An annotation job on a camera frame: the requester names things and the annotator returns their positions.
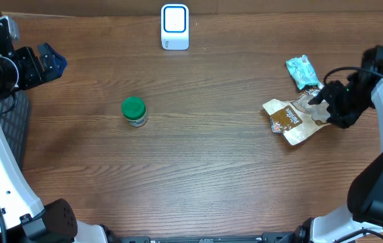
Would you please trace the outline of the teal wipes pack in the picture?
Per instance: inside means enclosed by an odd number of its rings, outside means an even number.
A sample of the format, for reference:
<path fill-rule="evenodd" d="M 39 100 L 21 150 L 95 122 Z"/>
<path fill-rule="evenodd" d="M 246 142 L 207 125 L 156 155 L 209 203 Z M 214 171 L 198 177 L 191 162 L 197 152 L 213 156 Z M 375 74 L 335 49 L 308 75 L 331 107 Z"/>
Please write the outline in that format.
<path fill-rule="evenodd" d="M 307 55 L 286 60 L 285 64 L 299 90 L 303 90 L 307 86 L 319 87 L 321 85 Z"/>

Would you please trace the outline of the white brown snack bag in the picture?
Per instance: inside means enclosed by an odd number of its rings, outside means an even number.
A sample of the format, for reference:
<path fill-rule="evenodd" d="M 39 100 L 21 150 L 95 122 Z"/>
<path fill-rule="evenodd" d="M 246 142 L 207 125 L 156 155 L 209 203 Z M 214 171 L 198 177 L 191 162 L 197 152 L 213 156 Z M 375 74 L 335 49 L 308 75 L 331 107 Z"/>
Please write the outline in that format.
<path fill-rule="evenodd" d="M 262 105 L 270 117 L 270 123 L 279 125 L 283 131 L 281 134 L 290 145 L 298 145 L 321 128 L 330 125 L 327 122 L 329 112 L 326 110 L 326 101 L 319 105 L 308 104 L 322 87 L 320 85 L 318 88 L 305 90 L 293 101 L 272 99 Z"/>

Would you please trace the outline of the green lid jar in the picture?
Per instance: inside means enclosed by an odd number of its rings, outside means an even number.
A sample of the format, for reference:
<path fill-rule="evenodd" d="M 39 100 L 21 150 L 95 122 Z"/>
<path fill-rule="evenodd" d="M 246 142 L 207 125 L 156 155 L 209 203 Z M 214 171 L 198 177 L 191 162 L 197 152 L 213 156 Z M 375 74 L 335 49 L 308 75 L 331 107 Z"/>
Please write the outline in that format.
<path fill-rule="evenodd" d="M 148 121 L 144 101 L 139 97 L 128 97 L 121 104 L 121 111 L 129 125 L 141 127 Z"/>

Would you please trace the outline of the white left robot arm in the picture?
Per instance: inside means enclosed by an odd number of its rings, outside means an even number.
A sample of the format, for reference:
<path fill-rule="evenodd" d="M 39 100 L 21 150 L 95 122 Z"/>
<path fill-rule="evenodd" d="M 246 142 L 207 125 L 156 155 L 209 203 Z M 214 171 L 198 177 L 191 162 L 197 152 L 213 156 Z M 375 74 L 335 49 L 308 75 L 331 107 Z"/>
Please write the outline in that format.
<path fill-rule="evenodd" d="M 49 44 L 14 49 L 17 24 L 0 17 L 0 101 L 21 90 L 62 77 L 67 61 Z M 44 205 L 17 164 L 0 123 L 0 242 L 116 242 L 103 225 L 76 219 L 70 204 L 60 198 Z"/>

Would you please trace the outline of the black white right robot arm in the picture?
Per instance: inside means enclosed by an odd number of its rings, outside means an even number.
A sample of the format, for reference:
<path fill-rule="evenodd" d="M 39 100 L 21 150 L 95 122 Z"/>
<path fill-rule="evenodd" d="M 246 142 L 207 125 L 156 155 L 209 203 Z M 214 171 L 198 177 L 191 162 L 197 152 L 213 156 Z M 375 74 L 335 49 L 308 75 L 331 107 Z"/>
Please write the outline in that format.
<path fill-rule="evenodd" d="M 366 236 L 383 240 L 383 46 L 364 51 L 361 65 L 349 71 L 347 84 L 325 81 L 309 103 L 326 101 L 327 121 L 340 128 L 349 128 L 366 109 L 375 109 L 380 154 L 353 180 L 345 205 L 304 221 L 282 242 L 355 242 Z"/>

